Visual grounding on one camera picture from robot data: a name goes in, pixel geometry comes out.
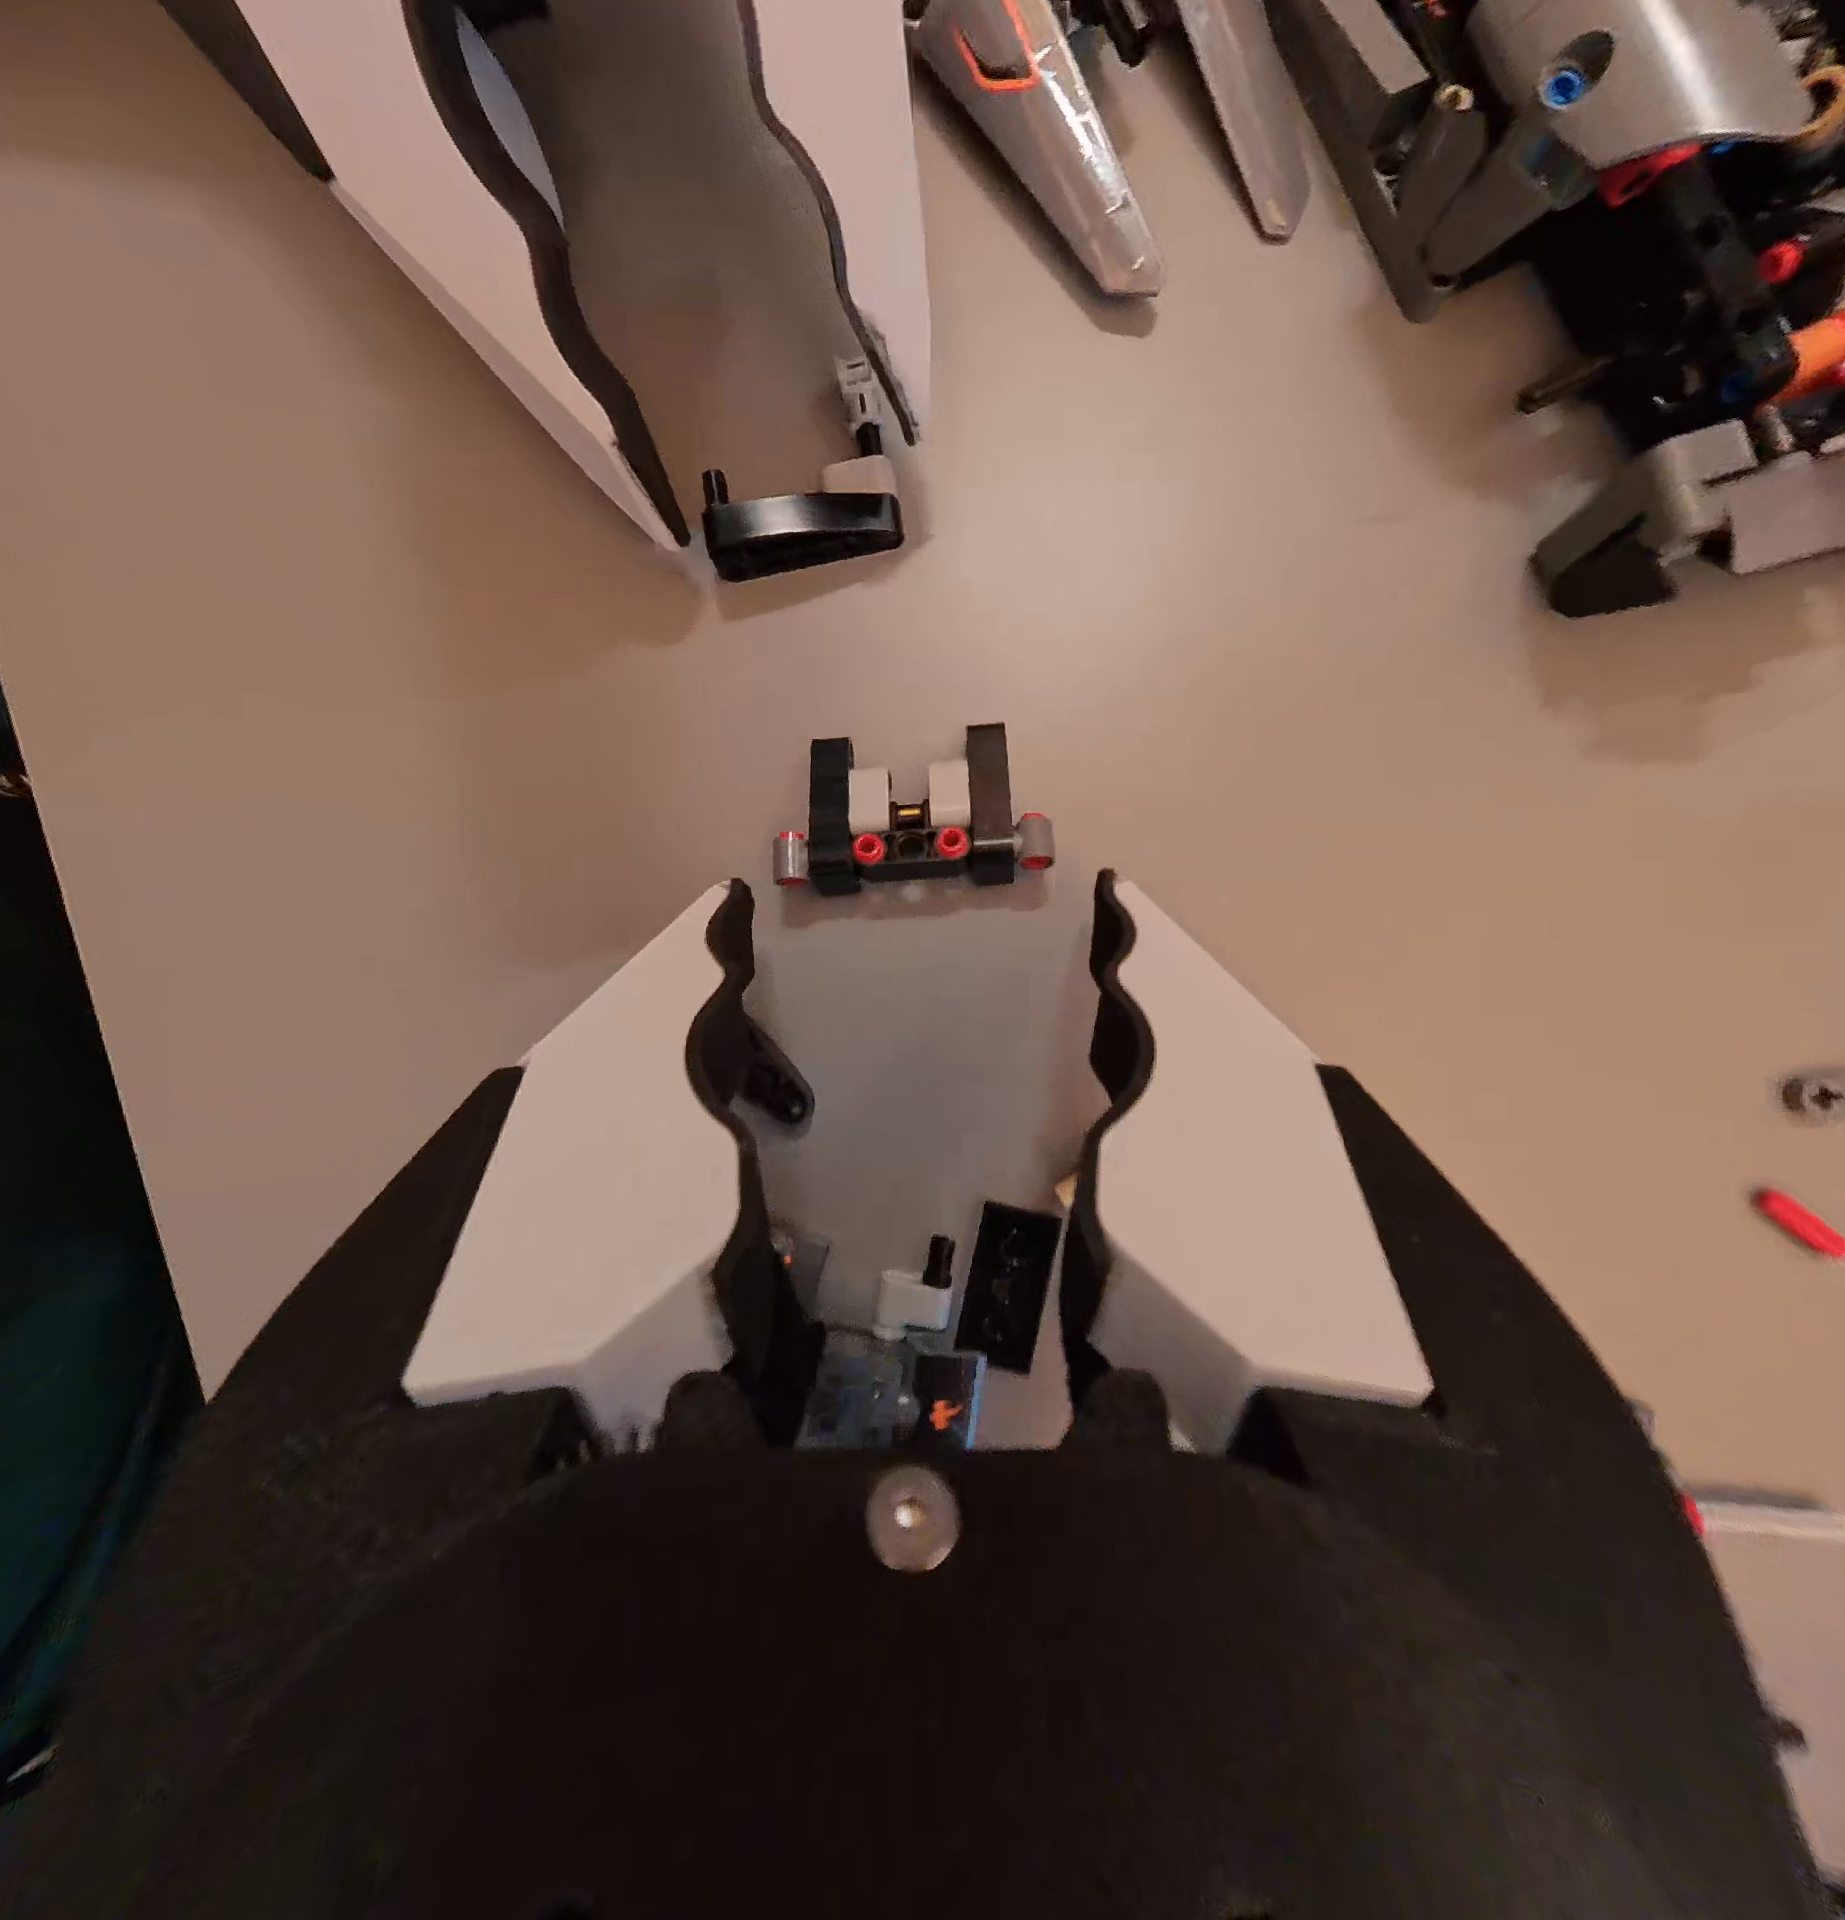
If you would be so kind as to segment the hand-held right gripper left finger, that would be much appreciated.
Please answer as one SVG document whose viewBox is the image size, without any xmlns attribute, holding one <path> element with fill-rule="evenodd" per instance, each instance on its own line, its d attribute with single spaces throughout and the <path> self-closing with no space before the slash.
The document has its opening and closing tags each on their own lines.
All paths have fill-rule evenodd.
<svg viewBox="0 0 1845 1920">
<path fill-rule="evenodd" d="M 530 1047 L 405 1364 L 414 1404 L 566 1390 L 626 1443 L 719 1373 L 795 1443 L 823 1332 L 774 1255 L 764 1115 L 739 1095 L 754 967 L 751 890 L 713 884 Z"/>
</svg>

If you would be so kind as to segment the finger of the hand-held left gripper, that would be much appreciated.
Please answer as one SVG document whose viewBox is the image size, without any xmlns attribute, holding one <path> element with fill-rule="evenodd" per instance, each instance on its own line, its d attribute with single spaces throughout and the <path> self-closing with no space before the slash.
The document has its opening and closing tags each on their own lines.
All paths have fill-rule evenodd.
<svg viewBox="0 0 1845 1920">
<path fill-rule="evenodd" d="M 897 3 L 742 3 L 749 93 L 809 186 L 840 312 L 899 436 L 933 404 L 933 305 Z"/>
<path fill-rule="evenodd" d="M 550 5 L 252 3 L 238 15 L 335 199 L 655 546 L 686 514 L 574 282 L 550 155 L 496 41 Z"/>
</svg>

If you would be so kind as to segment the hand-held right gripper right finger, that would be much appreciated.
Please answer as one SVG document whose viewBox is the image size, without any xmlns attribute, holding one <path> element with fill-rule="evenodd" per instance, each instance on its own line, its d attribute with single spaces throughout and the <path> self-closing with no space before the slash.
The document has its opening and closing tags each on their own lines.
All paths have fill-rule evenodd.
<svg viewBox="0 0 1845 1920">
<path fill-rule="evenodd" d="M 1104 1105 L 1058 1282 L 1074 1415 L 1116 1371 L 1154 1382 L 1186 1451 L 1226 1451 L 1268 1389 L 1422 1409 L 1431 1369 L 1313 1050 L 1109 869 L 1088 933 Z"/>
</svg>

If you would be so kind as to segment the black lever lego assembly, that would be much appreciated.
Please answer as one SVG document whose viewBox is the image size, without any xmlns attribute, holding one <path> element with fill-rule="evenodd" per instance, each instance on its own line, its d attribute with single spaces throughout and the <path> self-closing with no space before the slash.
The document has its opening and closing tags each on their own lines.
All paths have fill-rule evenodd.
<svg viewBox="0 0 1845 1920">
<path fill-rule="evenodd" d="M 835 362 L 855 452 L 809 492 L 734 499 L 721 469 L 701 474 L 701 531 L 717 580 L 747 586 L 905 545 L 899 479 L 885 446 L 885 392 L 865 356 Z"/>
</svg>

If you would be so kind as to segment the black lego assembly red pins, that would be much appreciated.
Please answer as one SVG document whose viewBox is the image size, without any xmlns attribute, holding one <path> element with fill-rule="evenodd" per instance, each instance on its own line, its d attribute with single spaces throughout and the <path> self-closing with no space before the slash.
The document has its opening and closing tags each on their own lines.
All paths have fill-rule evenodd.
<svg viewBox="0 0 1845 1920">
<path fill-rule="evenodd" d="M 849 737 L 809 742 L 807 818 L 778 833 L 771 880 L 824 901 L 881 887 L 969 884 L 995 890 L 1056 862 L 1044 813 L 1014 805 L 1004 725 L 970 725 L 961 751 L 929 764 L 916 797 L 862 765 Z"/>
</svg>

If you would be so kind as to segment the plastic-wrapped pointed lego panel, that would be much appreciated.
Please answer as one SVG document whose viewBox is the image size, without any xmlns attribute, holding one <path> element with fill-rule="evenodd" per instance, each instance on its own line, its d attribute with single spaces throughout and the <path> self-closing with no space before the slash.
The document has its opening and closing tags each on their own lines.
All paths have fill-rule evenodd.
<svg viewBox="0 0 1845 1920">
<path fill-rule="evenodd" d="M 1123 61 L 1146 50 L 1128 5 L 905 3 L 910 57 L 979 130 L 1102 296 L 1152 300 L 1163 264 L 1078 57 L 1104 34 Z"/>
</svg>

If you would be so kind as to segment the black curved lego panel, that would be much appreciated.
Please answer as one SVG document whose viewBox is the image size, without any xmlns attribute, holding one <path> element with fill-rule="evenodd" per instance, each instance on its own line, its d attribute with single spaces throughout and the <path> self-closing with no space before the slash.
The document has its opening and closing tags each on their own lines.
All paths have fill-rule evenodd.
<svg viewBox="0 0 1845 1920">
<path fill-rule="evenodd" d="M 814 1112 L 814 1094 L 784 1047 L 751 1016 L 743 1016 L 745 1057 L 739 1079 L 743 1101 L 784 1130 L 803 1130 Z"/>
</svg>

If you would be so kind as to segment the black lego plate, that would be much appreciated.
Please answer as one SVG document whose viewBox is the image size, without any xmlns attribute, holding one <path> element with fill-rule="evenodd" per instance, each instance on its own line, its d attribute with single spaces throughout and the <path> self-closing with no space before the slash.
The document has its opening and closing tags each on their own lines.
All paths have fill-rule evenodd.
<svg viewBox="0 0 1845 1920">
<path fill-rule="evenodd" d="M 958 1311 L 958 1350 L 1016 1377 L 1032 1371 L 1060 1239 L 1056 1212 L 983 1202 Z"/>
</svg>

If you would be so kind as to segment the grey lego block assembly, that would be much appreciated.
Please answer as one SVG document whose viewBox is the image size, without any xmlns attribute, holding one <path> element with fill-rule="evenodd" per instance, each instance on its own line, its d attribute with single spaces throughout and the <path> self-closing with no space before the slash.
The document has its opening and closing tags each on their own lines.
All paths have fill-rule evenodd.
<svg viewBox="0 0 1845 1920">
<path fill-rule="evenodd" d="M 864 1306 L 819 1320 L 799 1448 L 936 1458 L 974 1447 L 990 1364 L 952 1327 L 956 1259 L 956 1239 L 935 1235 L 919 1267 L 888 1267 Z"/>
</svg>

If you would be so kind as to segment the large lego car model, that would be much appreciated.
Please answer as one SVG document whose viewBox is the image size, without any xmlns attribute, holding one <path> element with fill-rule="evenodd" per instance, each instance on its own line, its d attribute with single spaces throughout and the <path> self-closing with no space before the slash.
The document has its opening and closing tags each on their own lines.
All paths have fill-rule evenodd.
<svg viewBox="0 0 1845 1920">
<path fill-rule="evenodd" d="M 1395 307 L 1525 266 L 1624 458 L 1530 556 L 1565 618 L 1845 551 L 1845 5 L 1270 5 Z"/>
</svg>

